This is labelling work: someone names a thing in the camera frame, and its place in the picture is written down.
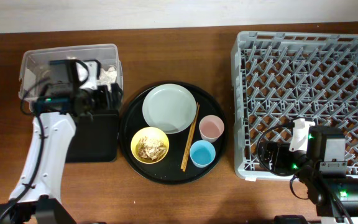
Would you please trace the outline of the light grey plate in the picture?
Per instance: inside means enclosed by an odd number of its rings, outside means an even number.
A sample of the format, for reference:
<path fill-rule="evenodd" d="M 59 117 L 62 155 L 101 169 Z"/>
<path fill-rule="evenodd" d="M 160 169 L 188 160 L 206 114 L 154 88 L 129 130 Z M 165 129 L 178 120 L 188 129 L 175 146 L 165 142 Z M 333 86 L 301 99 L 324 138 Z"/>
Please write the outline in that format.
<path fill-rule="evenodd" d="M 145 122 L 165 134 L 184 131 L 194 120 L 197 105 L 193 94 L 177 84 L 163 84 L 153 88 L 142 104 Z"/>

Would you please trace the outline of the food scraps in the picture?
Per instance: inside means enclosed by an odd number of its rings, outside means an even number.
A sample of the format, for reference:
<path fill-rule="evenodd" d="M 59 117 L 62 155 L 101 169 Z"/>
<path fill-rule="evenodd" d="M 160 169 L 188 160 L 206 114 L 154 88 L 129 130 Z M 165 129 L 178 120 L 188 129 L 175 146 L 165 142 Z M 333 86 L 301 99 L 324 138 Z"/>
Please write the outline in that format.
<path fill-rule="evenodd" d="M 146 160 L 156 161 L 167 151 L 162 140 L 148 138 L 147 136 L 140 138 L 138 145 L 138 156 Z"/>

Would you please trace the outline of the blue cup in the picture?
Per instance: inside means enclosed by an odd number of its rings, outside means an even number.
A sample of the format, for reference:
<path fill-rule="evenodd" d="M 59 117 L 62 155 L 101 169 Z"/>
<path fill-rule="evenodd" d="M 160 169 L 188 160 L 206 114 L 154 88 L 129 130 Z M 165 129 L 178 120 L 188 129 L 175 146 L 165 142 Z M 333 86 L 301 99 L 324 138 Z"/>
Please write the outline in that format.
<path fill-rule="evenodd" d="M 214 146 L 205 140 L 199 140 L 190 147 L 190 159 L 198 168 L 204 168 L 210 165 L 216 157 Z"/>

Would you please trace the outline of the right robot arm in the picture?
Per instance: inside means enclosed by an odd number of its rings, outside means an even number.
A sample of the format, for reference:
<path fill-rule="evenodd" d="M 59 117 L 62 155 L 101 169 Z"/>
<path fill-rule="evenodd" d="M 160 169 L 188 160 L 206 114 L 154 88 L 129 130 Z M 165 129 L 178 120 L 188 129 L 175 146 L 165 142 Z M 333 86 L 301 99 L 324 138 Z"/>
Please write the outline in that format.
<path fill-rule="evenodd" d="M 358 223 L 358 179 L 346 174 L 343 132 L 317 126 L 309 118 L 296 118 L 278 128 L 289 129 L 291 141 L 259 137 L 256 155 L 260 166 L 305 184 L 307 199 L 315 205 L 321 223 Z"/>

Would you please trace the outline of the pink cup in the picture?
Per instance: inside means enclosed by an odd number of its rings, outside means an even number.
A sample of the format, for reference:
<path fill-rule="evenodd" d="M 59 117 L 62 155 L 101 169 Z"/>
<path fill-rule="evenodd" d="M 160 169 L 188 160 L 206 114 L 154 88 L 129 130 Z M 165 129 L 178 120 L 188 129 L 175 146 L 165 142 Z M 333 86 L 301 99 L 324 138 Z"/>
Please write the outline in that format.
<path fill-rule="evenodd" d="M 218 116 L 207 115 L 201 119 L 199 131 L 203 140 L 215 142 L 224 132 L 224 122 Z"/>

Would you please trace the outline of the yellow bowl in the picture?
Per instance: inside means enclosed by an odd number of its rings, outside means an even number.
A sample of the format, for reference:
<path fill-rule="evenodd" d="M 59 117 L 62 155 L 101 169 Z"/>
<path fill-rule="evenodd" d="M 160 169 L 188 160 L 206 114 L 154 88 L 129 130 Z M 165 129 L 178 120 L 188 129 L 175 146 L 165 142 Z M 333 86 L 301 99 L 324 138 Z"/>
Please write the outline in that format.
<path fill-rule="evenodd" d="M 164 145 L 167 147 L 167 151 L 165 152 L 165 154 L 158 160 L 156 161 L 151 161 L 151 160 L 146 160 L 146 159 L 142 159 L 141 157 L 138 156 L 138 150 L 139 150 L 139 145 L 138 142 L 140 140 L 140 138 L 147 136 L 148 138 L 153 138 L 153 139 L 160 139 L 163 141 Z M 169 140 L 167 135 L 160 129 L 155 128 L 155 127 L 146 127 L 146 128 L 142 128 L 141 130 L 139 130 L 138 132 L 136 132 L 131 140 L 131 152 L 132 155 L 141 163 L 144 164 L 155 164 L 158 163 L 159 161 L 161 161 L 168 153 L 169 150 Z"/>

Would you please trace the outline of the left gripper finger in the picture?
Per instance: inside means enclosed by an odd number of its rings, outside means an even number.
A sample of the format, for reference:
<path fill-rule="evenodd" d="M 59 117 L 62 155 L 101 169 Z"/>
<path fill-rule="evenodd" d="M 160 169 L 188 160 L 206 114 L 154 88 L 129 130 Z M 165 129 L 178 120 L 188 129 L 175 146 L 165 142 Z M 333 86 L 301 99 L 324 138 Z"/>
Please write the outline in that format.
<path fill-rule="evenodd" d="M 117 83 L 111 84 L 111 108 L 119 109 L 122 105 L 124 91 Z"/>
<path fill-rule="evenodd" d="M 99 108 L 103 110 L 110 109 L 110 92 L 106 85 L 98 86 L 99 91 Z"/>

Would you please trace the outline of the white tissue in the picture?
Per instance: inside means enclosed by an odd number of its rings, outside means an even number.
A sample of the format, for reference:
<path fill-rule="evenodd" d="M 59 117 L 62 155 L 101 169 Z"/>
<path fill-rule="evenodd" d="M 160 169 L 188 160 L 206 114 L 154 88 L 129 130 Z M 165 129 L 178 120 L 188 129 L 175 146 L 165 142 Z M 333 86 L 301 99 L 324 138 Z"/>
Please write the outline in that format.
<path fill-rule="evenodd" d="M 115 67 L 109 67 L 107 70 L 101 69 L 96 81 L 97 86 L 106 86 L 111 91 L 111 85 L 116 82 L 117 70 Z"/>

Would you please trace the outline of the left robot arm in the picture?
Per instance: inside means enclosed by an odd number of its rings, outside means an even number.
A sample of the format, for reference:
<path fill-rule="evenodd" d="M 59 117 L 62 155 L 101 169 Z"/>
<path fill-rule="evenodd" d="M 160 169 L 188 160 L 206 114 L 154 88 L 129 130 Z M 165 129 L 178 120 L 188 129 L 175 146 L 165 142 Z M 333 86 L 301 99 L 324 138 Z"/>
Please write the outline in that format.
<path fill-rule="evenodd" d="M 33 135 L 22 174 L 0 223 L 73 223 L 62 205 L 67 162 L 107 162 L 117 155 L 123 90 L 101 76 L 98 60 L 52 60 L 23 92 Z"/>

